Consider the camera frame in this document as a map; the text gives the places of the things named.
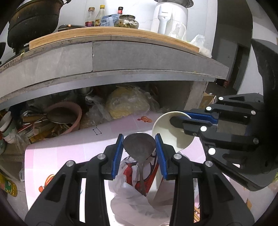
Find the cream plastic ladle spoon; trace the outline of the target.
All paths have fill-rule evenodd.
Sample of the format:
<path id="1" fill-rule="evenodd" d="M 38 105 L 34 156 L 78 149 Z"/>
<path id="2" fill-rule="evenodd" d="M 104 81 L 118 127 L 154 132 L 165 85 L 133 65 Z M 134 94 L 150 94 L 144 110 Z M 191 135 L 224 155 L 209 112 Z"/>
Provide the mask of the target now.
<path id="1" fill-rule="evenodd" d="M 152 135 L 159 133 L 165 144 L 171 145 L 178 153 L 182 153 L 194 140 L 193 136 L 186 135 L 182 128 L 176 128 L 170 123 L 172 117 L 191 118 L 184 112 L 172 111 L 161 115 L 154 123 Z"/>

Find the small steel spoon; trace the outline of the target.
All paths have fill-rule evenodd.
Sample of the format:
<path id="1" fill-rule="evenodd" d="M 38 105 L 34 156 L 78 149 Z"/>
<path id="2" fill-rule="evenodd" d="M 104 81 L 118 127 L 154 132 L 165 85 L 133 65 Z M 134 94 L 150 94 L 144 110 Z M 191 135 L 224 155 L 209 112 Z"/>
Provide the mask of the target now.
<path id="1" fill-rule="evenodd" d="M 123 142 L 124 149 L 138 163 L 140 174 L 139 192 L 146 196 L 143 177 L 143 163 L 153 153 L 156 147 L 155 139 L 147 133 L 133 133 L 128 135 Z"/>

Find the cardboard box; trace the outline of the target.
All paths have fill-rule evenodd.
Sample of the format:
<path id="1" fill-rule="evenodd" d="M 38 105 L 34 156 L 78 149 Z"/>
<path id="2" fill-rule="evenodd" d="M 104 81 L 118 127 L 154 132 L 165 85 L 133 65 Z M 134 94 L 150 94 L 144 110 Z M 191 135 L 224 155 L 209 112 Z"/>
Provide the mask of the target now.
<path id="1" fill-rule="evenodd" d="M 203 98 L 199 105 L 199 109 L 205 109 L 207 106 L 214 104 L 216 100 L 217 100 L 216 95 L 213 95 L 212 93 L 207 94 L 206 92 L 204 92 Z"/>

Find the white plastic bag on holder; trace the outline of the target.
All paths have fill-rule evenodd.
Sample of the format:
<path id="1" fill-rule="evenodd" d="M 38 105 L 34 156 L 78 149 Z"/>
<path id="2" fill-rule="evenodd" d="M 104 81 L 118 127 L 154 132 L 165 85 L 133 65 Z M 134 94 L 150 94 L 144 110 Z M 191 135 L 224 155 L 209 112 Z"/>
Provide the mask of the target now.
<path id="1" fill-rule="evenodd" d="M 115 180 L 108 183 L 115 195 L 111 201 L 113 213 L 131 225 L 169 224 L 175 181 L 162 179 L 157 190 L 150 189 L 144 196 L 133 186 L 137 175 L 137 162 L 130 156 L 124 158 Z"/>

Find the pink plastic basin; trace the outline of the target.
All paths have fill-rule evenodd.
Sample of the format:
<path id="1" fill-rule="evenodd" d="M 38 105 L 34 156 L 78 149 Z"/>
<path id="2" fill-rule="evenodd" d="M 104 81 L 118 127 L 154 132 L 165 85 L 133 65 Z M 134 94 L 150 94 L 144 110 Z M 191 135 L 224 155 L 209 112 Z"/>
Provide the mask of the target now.
<path id="1" fill-rule="evenodd" d="M 50 122 L 61 126 L 67 125 L 62 135 L 79 130 L 83 113 L 78 104 L 69 101 L 59 102 L 47 107 L 44 112 Z"/>

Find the clear plastic bag on counter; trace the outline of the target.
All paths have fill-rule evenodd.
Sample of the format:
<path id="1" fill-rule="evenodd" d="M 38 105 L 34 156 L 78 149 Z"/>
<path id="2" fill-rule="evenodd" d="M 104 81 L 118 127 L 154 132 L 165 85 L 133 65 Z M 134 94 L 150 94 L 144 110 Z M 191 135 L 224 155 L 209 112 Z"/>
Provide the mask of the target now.
<path id="1" fill-rule="evenodd" d="M 199 54 L 202 54 L 208 58 L 212 58 L 211 51 L 205 47 L 205 37 L 203 35 L 198 34 L 189 44 L 198 47 Z"/>

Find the white air fryer appliance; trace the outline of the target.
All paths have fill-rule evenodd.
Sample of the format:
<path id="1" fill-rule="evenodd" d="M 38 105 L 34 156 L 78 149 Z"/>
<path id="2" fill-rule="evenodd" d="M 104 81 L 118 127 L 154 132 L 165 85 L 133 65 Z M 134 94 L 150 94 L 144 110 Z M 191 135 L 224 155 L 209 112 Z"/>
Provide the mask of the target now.
<path id="1" fill-rule="evenodd" d="M 193 5 L 192 0 L 158 1 L 150 31 L 186 41 L 188 8 Z"/>

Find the stack of white bowls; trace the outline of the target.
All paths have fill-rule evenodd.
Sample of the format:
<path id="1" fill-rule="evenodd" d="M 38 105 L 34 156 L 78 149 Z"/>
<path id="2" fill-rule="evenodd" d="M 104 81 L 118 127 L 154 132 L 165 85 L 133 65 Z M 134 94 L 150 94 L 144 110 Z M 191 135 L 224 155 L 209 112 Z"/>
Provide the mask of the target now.
<path id="1" fill-rule="evenodd" d="M 11 111 L 8 111 L 1 119 L 1 133 L 3 139 L 9 143 L 14 144 L 15 138 L 10 135 L 12 131 L 17 131 L 15 121 L 11 115 Z"/>

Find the glass pickle jar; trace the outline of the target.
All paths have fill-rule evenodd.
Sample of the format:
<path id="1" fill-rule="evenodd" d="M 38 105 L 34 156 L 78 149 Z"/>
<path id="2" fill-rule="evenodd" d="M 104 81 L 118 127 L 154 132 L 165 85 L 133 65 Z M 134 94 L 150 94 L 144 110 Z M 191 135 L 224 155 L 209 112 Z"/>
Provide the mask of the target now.
<path id="1" fill-rule="evenodd" d="M 114 27 L 138 29 L 139 23 L 133 15 L 120 15 L 118 20 L 114 22 Z"/>

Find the yellow oil jug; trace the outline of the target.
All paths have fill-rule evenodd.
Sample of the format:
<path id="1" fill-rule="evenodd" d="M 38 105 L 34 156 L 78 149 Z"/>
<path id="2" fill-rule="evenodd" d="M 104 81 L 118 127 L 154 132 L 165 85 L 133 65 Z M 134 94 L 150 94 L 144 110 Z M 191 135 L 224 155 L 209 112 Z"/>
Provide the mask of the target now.
<path id="1" fill-rule="evenodd" d="M 17 197 L 16 184 L 7 177 L 5 177 L 2 173 L 0 173 L 0 187 L 6 193 L 12 195 L 13 197 Z"/>

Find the wooden cutting board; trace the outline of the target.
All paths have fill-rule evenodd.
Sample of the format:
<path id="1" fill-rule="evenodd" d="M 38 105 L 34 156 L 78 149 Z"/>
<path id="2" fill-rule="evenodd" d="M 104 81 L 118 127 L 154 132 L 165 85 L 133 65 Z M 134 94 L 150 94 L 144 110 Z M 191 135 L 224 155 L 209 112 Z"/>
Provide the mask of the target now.
<path id="1" fill-rule="evenodd" d="M 35 49 L 43 45 L 47 45 L 57 41 L 63 41 L 66 39 L 92 37 L 92 36 L 108 36 L 108 37 L 122 36 L 122 37 L 146 38 L 152 41 L 161 41 L 163 43 L 187 48 L 196 53 L 199 52 L 198 47 L 191 45 L 185 41 L 181 41 L 179 39 L 175 39 L 151 31 L 144 31 L 144 30 L 138 30 L 132 28 L 122 28 L 122 27 L 84 27 L 84 28 L 70 29 L 66 31 L 59 31 L 57 33 L 52 33 L 30 41 L 29 49 Z"/>

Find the red cap soy bottle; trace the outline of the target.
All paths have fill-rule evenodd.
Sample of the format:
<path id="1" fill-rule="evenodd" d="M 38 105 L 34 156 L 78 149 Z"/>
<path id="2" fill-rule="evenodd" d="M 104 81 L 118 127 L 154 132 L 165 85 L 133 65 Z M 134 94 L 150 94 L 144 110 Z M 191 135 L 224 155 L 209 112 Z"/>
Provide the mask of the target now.
<path id="1" fill-rule="evenodd" d="M 122 15 L 122 11 L 123 11 L 123 7 L 118 7 L 118 12 L 117 12 L 117 14 L 118 14 L 118 15 Z"/>

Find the yellow cap oil bottle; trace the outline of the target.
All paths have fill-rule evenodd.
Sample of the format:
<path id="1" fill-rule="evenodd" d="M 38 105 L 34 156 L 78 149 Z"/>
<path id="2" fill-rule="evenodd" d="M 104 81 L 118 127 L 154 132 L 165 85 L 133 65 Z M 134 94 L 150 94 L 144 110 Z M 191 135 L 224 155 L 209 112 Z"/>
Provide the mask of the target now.
<path id="1" fill-rule="evenodd" d="M 95 18 L 95 24 L 94 26 L 100 26 L 101 25 L 101 19 L 105 16 L 105 5 L 100 5 L 99 12 Z"/>

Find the red label sauce bottle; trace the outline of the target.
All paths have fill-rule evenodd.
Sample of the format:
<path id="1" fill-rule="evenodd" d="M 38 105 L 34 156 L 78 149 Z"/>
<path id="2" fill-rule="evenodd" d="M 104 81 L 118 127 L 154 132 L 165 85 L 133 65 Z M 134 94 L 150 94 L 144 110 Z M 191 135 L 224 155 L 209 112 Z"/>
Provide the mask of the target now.
<path id="1" fill-rule="evenodd" d="M 87 17 L 85 19 L 85 26 L 86 27 L 93 27 L 95 23 L 95 8 L 94 7 L 89 7 L 88 8 L 88 13 Z"/>

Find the black steamer pot with lid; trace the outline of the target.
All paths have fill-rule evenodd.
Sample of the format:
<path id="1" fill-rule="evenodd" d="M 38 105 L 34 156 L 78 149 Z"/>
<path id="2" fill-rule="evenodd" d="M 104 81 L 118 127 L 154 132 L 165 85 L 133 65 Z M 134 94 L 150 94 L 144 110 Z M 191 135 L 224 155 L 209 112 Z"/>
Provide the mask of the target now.
<path id="1" fill-rule="evenodd" d="M 29 1 L 16 9 L 9 20 L 7 44 L 19 49 L 30 41 L 51 34 L 57 27 L 60 10 L 71 1 Z"/>

